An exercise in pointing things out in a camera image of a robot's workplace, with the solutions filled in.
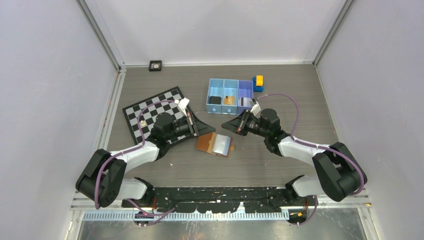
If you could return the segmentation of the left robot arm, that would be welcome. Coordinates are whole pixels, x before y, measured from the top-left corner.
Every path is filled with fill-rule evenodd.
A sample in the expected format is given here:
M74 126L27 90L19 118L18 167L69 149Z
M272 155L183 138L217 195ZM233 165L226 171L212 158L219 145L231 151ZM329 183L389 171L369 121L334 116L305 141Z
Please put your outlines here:
M151 184L137 177L125 179L125 174L161 159L171 148L171 139L181 136L198 138L215 130L192 112L177 120L163 112L157 116L144 142L119 151L96 150L77 179L75 189L94 201L96 209L108 207L115 200L126 199L148 207L154 199Z

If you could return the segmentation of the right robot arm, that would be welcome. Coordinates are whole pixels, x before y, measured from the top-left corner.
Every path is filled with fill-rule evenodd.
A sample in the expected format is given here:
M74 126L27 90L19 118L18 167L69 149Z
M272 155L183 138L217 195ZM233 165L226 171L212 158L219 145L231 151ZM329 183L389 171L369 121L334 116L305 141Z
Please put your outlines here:
M259 117L244 110L221 126L240 136L249 133L261 136L269 152L314 167L315 175L300 175L285 184L285 198L291 205L299 205L305 197L315 195L327 195L341 202L347 196L360 193L368 181L345 144L317 144L296 138L281 128L280 118L273 109L262 110Z

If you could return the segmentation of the brown leather card holder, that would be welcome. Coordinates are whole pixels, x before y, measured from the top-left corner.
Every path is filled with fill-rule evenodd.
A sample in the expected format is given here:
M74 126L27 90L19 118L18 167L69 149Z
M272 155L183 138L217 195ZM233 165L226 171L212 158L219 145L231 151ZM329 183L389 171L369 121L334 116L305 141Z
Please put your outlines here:
M215 132L200 136L195 148L199 151L221 157L228 157L236 145L232 137Z

